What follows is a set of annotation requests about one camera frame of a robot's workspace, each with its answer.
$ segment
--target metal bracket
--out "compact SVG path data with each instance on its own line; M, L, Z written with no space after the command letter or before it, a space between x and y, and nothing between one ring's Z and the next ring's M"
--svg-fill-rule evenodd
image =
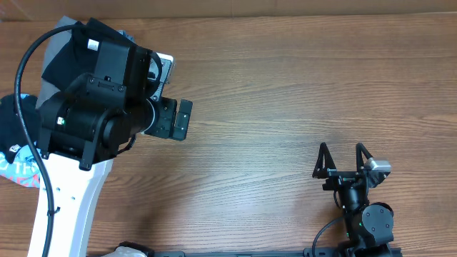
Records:
M156 121L144 134L177 141L186 139L192 102L181 100L178 112L176 112L178 103L175 99L162 97L160 102L153 103L153 105L156 109Z
M156 78L155 76L159 72L159 69L157 68L156 63L154 63L153 60L151 60L151 65L149 67L149 75L148 79L150 81L156 81L157 79L160 79L159 87L157 90L154 92L154 94L150 97L152 101L154 102L159 102L162 97L162 92L164 91L164 86L166 84L170 83L170 78L174 70L174 59L172 56L169 56L167 54L161 54L157 53L161 60L162 64L162 76L160 78Z

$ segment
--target black cloth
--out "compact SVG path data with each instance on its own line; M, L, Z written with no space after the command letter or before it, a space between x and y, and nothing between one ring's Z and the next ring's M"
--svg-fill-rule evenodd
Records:
M41 77L56 86L61 91L83 73L93 73L99 52L87 49L89 39L102 42L104 39L121 41L125 44L135 44L122 36L116 30L91 18L88 27L96 29L74 29L70 41L60 50L46 67Z
M35 110L36 100L36 96L22 99L22 114L33 142L38 140L40 125L39 114ZM0 151L9 163L13 163L19 149L25 145L27 141L14 110L14 95L5 96L0 100Z

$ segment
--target colorful fabric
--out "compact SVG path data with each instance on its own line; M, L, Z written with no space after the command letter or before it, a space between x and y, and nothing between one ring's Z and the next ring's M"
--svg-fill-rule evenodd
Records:
M21 186L40 187L40 171L29 146L19 150L12 164L6 161L3 153L0 153L0 176Z

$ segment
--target black bracket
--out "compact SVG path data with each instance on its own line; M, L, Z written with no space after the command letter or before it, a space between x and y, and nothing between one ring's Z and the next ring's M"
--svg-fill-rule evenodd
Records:
M326 143L321 143L316 166L314 167L313 178L328 178L332 172L337 172L335 163L331 158Z
M178 102L175 99L162 97L160 102L153 102L152 104L155 110L155 121L153 126L144 134L177 141L186 139L191 119L192 102L181 100L178 112L176 112Z

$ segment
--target wood grain surface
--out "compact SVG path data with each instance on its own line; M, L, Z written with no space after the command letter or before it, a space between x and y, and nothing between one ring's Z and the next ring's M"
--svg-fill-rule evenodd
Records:
M417 14L457 11L452 0L0 0L4 21Z
M101 191L89 253L302 250L340 215L312 179L319 144L338 169L355 145L387 158L370 190L395 211L405 256L457 252L457 15L108 20L177 60L164 96L194 102L184 142L140 136ZM0 96L54 22L0 24ZM41 46L23 91L38 94ZM0 179L0 256L25 256L38 191ZM345 239L342 224L319 246Z

